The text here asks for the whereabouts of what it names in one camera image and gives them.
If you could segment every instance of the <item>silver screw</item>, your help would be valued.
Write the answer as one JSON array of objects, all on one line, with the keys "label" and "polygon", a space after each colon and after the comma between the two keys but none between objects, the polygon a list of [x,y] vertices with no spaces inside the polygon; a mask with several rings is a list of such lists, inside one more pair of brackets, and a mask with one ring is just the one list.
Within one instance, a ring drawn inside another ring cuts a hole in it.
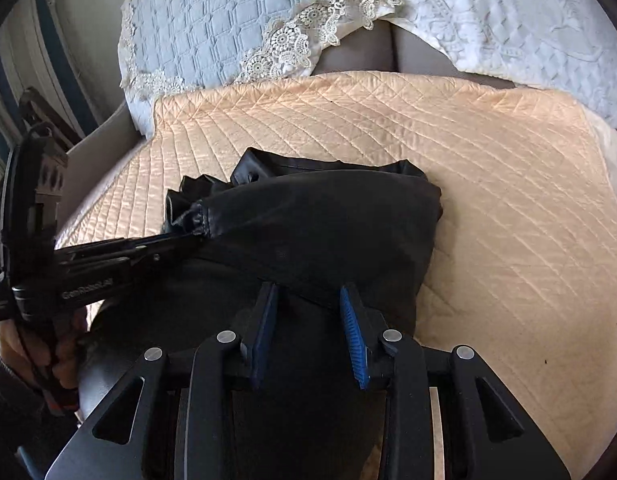
[{"label": "silver screw", "polygon": [[223,330],[218,334],[218,341],[220,343],[232,343],[236,337],[233,330]]},{"label": "silver screw", "polygon": [[144,352],[144,359],[147,361],[157,361],[160,357],[162,357],[162,354],[162,349],[154,346]]},{"label": "silver screw", "polygon": [[458,357],[460,359],[469,360],[475,357],[475,351],[470,346],[458,346],[456,352],[458,353]]},{"label": "silver screw", "polygon": [[402,339],[402,334],[400,334],[397,330],[390,328],[388,330],[384,330],[382,337],[389,343],[397,343],[400,339]]}]

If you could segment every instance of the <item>person's arm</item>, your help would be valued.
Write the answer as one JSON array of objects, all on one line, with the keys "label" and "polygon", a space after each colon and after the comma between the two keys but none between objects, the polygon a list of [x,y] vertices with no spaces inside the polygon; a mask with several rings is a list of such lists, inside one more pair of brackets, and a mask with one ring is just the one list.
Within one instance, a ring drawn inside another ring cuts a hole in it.
[{"label": "person's arm", "polygon": [[[74,319],[74,330],[56,348],[60,362],[53,373],[65,388],[77,385],[76,340],[85,329],[85,315],[79,312]],[[31,333],[26,333],[24,338],[35,363],[47,365],[48,347]],[[25,449],[32,475],[44,478],[55,456],[75,431],[76,422],[70,417],[50,415],[14,323],[0,322],[0,480],[31,478],[15,458],[19,447]]]}]

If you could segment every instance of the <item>sofa armrest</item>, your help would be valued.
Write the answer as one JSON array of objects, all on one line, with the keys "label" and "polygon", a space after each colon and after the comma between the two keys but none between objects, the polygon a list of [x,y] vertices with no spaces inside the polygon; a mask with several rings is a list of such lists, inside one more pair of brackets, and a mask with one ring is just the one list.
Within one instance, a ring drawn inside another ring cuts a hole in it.
[{"label": "sofa armrest", "polygon": [[68,172],[60,210],[58,230],[77,210],[96,184],[140,140],[126,102],[106,122],[68,152]]}]

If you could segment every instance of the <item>hand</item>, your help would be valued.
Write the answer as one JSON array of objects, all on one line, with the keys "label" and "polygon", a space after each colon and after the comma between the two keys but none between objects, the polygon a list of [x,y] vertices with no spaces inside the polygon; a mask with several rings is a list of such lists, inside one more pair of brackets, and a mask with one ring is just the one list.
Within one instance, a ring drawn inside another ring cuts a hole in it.
[{"label": "hand", "polygon": [[[55,354],[59,362],[53,367],[53,375],[57,377],[63,388],[69,390],[77,388],[77,339],[87,330],[86,308],[80,308],[74,312],[71,325],[71,330],[58,340]],[[34,364],[37,367],[48,366],[50,351],[46,343],[25,328],[20,328],[20,331],[26,340],[26,348]],[[29,386],[39,387],[12,319],[0,321],[0,357],[6,366]]]}]

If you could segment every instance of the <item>striped curtain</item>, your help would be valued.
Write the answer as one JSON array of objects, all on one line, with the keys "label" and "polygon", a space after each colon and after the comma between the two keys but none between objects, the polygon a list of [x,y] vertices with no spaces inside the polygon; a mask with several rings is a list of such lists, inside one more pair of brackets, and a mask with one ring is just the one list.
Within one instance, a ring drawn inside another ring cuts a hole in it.
[{"label": "striped curtain", "polygon": [[103,122],[79,79],[53,0],[19,0],[0,28],[0,179],[25,132],[18,101],[31,86],[80,137]]}]

